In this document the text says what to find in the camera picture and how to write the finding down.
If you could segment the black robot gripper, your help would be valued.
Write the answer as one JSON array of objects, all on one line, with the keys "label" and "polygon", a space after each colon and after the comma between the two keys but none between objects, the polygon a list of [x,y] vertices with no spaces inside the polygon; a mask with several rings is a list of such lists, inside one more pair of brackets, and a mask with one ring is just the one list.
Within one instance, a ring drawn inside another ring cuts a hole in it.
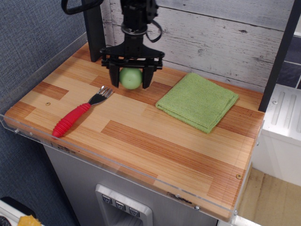
[{"label": "black robot gripper", "polygon": [[101,49],[102,66],[109,68],[111,83],[119,87],[120,67],[143,69],[143,89],[147,89],[155,70],[162,69],[164,52],[143,44],[143,36],[125,34],[124,41],[113,47]]}]

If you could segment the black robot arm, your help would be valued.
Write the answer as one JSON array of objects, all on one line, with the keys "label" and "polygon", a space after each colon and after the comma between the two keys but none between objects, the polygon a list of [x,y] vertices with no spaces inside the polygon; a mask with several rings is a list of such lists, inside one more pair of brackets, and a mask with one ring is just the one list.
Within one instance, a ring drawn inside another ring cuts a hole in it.
[{"label": "black robot arm", "polygon": [[143,37],[147,35],[148,25],[155,25],[159,31],[161,26],[154,21],[158,16],[158,5],[154,0],[122,0],[123,22],[121,30],[124,41],[113,47],[103,48],[102,66],[109,70],[111,83],[119,86],[121,68],[142,69],[142,84],[146,89],[150,86],[153,73],[162,69],[164,52],[151,49],[143,44]]}]

